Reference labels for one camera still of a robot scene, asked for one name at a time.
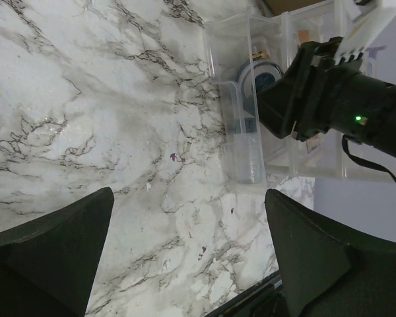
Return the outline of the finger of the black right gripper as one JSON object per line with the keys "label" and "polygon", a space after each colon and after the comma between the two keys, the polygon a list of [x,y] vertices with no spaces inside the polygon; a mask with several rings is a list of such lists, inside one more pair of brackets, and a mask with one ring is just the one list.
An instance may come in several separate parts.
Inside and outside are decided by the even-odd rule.
{"label": "finger of the black right gripper", "polygon": [[310,139],[319,133],[319,69],[312,65],[319,47],[318,42],[302,44],[284,76],[257,93],[259,121],[279,139]]}

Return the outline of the gold cap lotion bottle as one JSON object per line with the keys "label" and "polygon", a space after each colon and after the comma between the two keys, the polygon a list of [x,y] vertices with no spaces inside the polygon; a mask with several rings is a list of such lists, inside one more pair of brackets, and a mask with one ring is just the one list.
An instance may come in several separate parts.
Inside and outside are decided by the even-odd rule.
{"label": "gold cap lotion bottle", "polygon": [[271,60],[269,47],[267,41],[264,38],[256,39],[256,41],[251,43],[251,53],[253,60]]}

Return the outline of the white plastic drawer organizer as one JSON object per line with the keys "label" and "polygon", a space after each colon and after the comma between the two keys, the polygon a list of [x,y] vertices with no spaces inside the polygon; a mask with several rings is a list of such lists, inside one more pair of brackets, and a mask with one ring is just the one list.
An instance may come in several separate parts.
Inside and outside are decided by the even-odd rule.
{"label": "white plastic drawer organizer", "polygon": [[288,29],[288,169],[291,175],[390,182],[384,172],[352,158],[396,172],[396,159],[367,145],[350,144],[368,117],[361,106],[373,96],[372,81],[396,84],[396,8],[389,1],[335,1],[298,9]]}

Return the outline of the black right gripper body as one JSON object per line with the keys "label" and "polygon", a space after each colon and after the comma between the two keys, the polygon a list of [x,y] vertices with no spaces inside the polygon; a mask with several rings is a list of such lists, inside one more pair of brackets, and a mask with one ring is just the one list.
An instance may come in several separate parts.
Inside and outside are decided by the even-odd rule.
{"label": "black right gripper body", "polygon": [[[357,60],[339,65],[335,64],[334,56],[342,39],[342,37],[336,36],[327,42],[320,43],[319,50],[312,62],[312,65],[319,69],[320,94],[319,104],[315,109],[317,130],[319,133],[327,133],[331,129],[330,121],[333,112],[333,99],[338,94],[339,89],[345,85],[347,81],[346,76],[359,73],[362,64],[362,54]],[[308,139],[295,140],[304,142]]]}

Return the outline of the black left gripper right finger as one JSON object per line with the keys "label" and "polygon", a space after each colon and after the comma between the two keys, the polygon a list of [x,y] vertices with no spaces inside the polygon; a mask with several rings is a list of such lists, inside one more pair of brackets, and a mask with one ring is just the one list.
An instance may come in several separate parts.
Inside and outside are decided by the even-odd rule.
{"label": "black left gripper right finger", "polygon": [[396,316],[396,242],[265,195],[290,316]]}

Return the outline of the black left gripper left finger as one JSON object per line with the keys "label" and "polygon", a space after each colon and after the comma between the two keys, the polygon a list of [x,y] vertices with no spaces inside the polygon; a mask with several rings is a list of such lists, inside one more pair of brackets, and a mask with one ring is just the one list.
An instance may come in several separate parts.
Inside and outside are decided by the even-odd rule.
{"label": "black left gripper left finger", "polygon": [[84,316],[113,205],[102,188],[0,232],[0,316]]}

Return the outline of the black cap clear bottle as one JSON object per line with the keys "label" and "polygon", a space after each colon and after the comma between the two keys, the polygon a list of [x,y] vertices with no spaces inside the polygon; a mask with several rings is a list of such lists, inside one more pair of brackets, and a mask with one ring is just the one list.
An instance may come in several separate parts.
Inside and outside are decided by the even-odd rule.
{"label": "black cap clear bottle", "polygon": [[255,116],[246,112],[244,126],[241,126],[241,120],[236,120],[232,152],[236,181],[240,184],[260,183],[263,172]]}

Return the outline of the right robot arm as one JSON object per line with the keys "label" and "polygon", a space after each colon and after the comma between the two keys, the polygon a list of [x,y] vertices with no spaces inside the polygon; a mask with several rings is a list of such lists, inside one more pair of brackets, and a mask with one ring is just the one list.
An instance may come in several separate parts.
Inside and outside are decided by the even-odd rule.
{"label": "right robot arm", "polygon": [[302,44],[282,79],[257,93],[259,121],[279,139],[334,129],[396,158],[396,85],[360,72],[361,55],[335,61],[341,41]]}

